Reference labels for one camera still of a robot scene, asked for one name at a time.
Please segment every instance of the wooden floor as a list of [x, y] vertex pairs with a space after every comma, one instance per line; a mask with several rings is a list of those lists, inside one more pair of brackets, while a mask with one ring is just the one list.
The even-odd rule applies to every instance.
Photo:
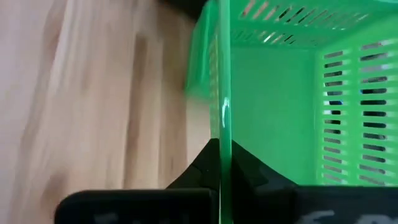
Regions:
[[84, 189], [167, 186], [210, 137], [194, 23], [154, 0], [0, 2], [0, 223]]

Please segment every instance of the black object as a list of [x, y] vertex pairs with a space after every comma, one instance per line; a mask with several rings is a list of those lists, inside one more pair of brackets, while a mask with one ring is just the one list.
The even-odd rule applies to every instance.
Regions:
[[161, 0], [171, 6], [183, 11], [186, 15], [194, 20], [198, 20], [203, 6], [207, 0]]
[[[299, 186], [233, 142], [235, 224], [398, 223], [398, 189]], [[219, 140], [211, 139], [165, 190], [86, 191], [67, 197], [56, 224], [218, 223]]]

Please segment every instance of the floor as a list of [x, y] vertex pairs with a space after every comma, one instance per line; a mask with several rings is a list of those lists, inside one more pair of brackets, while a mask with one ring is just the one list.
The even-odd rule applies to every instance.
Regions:
[[210, 137], [183, 92], [193, 26], [154, 0], [0, 2], [0, 223], [181, 174]]

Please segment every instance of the wood grain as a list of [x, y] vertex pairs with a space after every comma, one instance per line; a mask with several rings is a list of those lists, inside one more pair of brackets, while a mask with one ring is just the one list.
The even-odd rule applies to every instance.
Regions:
[[183, 90], [193, 26], [154, 0], [0, 3], [1, 223], [180, 175], [210, 135]]

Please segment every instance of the green plastic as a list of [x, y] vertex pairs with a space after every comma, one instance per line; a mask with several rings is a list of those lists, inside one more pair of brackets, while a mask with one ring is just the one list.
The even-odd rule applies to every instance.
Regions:
[[398, 1], [211, 0], [187, 90], [210, 101], [230, 221], [231, 140], [303, 185], [398, 185]]

